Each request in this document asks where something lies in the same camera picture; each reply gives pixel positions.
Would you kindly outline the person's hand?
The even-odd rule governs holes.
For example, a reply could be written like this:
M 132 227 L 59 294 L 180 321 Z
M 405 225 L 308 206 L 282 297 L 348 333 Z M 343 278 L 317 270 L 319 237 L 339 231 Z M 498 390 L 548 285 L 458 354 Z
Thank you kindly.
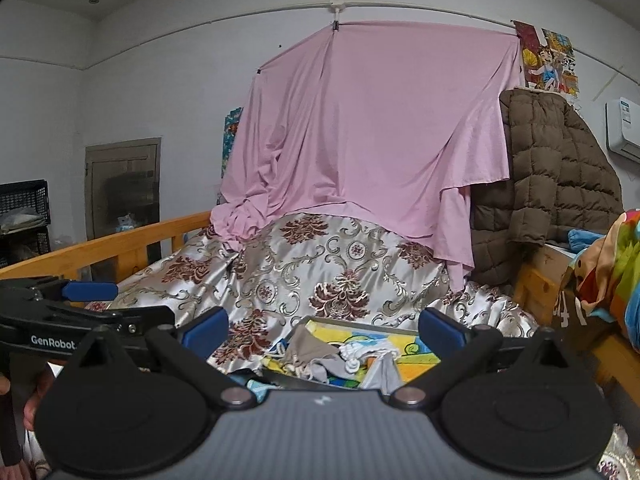
M 46 364 L 43 367 L 43 370 L 36 376 L 35 378 L 35 390 L 30 396 L 30 398 L 26 401 L 24 411 L 23 411 L 23 424 L 26 430 L 32 431 L 34 430 L 34 421 L 36 416 L 37 408 L 47 393 L 49 388 L 54 382 L 54 374 L 51 370 L 51 367 Z M 18 479 L 29 479 L 30 471 L 27 465 L 24 462 L 21 462 L 17 465 L 13 466 L 2 466 L 1 467 L 1 479 L 6 480 L 18 480 Z

